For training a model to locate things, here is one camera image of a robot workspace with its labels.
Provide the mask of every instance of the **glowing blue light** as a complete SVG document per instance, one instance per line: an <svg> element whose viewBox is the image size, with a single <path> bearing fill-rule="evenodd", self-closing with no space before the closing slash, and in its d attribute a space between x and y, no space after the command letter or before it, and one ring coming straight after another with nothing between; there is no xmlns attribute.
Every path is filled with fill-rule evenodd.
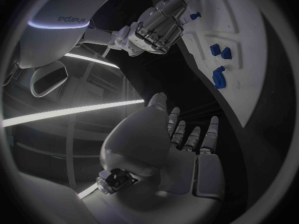
<svg viewBox="0 0 299 224"><path fill-rule="evenodd" d="M82 28L89 25L89 22L87 24L81 25L81 26L42 26L34 24L33 22L29 21L28 25L36 27L36 28L42 28L42 29L74 29L74 28Z"/></svg>

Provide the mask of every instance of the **fluorescent light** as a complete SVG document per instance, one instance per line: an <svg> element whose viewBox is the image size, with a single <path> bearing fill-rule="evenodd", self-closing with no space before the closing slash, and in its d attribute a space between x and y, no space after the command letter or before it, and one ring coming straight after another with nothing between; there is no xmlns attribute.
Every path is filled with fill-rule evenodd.
<svg viewBox="0 0 299 224"><path fill-rule="evenodd" d="M89 22L81 26L43 26L43 25L34 24L31 21L29 21L27 24L36 28L43 28L43 29L74 29L74 28L86 27L89 25Z"/></svg>
<svg viewBox="0 0 299 224"><path fill-rule="evenodd" d="M92 193L97 188L98 188L98 184L95 183L94 185L90 186L88 189L86 189L83 192L79 193L78 196L79 196L79 198L82 199L82 198L86 197L88 194Z"/></svg>
<svg viewBox="0 0 299 224"><path fill-rule="evenodd" d="M79 56L79 55L70 54L70 53L66 53L65 56L75 57L75 58L79 58L79 59L83 59L83 60L87 60L87 61L93 61L93 62L101 63L101 64L104 64L104 65L107 65L107 66L112 66L112 67L118 68L116 65L113 65L113 64L108 63L106 61L101 61L101 60L89 58L89 57L86 57L86 56Z"/></svg>
<svg viewBox="0 0 299 224"><path fill-rule="evenodd" d="M144 102L144 100L124 101L124 102L116 102L116 103L109 103L109 104L102 104L102 105L95 105L95 106L83 106L83 107L70 108L70 109L64 109L64 110L29 114L29 115L16 117L16 118L5 119L2 121L2 127L36 121L36 120L40 120L40 119L44 119L44 118L53 118L53 117L58 117L58 116L62 116L62 115L72 114L72 113L95 111L95 110L100 110L100 109L105 109L105 108L125 106L125 105L137 104L137 103L142 103L142 102Z"/></svg>

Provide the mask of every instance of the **light strip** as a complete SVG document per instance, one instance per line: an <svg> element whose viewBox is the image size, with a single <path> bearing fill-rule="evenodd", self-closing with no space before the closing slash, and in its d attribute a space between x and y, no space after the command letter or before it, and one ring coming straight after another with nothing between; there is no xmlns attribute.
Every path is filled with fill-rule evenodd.
<svg viewBox="0 0 299 224"><path fill-rule="evenodd" d="M36 27L36 28L42 28L42 29L74 29L74 28L82 28L89 25L89 22L87 24L81 25L81 26L42 26L34 24L33 22L29 21L27 23L30 26Z"/></svg>
<svg viewBox="0 0 299 224"><path fill-rule="evenodd" d="M88 194L92 193L97 188L98 188L98 184L95 183L94 185L90 186L88 189L86 189L83 192L79 193L78 196L79 196L79 198L82 199L82 198L86 197Z"/></svg>
<svg viewBox="0 0 299 224"><path fill-rule="evenodd" d="M93 62L101 63L101 64L104 64L104 65L107 65L107 66L112 66L112 67L118 68L116 65L113 65L113 64L108 63L106 61L101 61L101 60L89 58L89 57L86 57L86 56L79 56L79 55L70 54L70 53L66 53L65 56L75 57L75 58L79 58L79 59L83 59L83 60L87 60L87 61L93 61Z"/></svg>
<svg viewBox="0 0 299 224"><path fill-rule="evenodd" d="M95 106L83 106L77 108L69 108L64 110L57 110L57 111L49 111L49 112L42 112L42 113L35 113L24 115L16 118L9 118L2 121L2 127L8 127L20 123L26 123L36 120L41 120L44 118L53 118L62 115L72 114L72 113L80 113L86 111L95 111L105 108L117 107L117 106L125 106L131 104L142 103L144 100L136 100L136 101L124 101L124 102L116 102L116 103L109 103L109 104L102 104L102 105L95 105Z"/></svg>

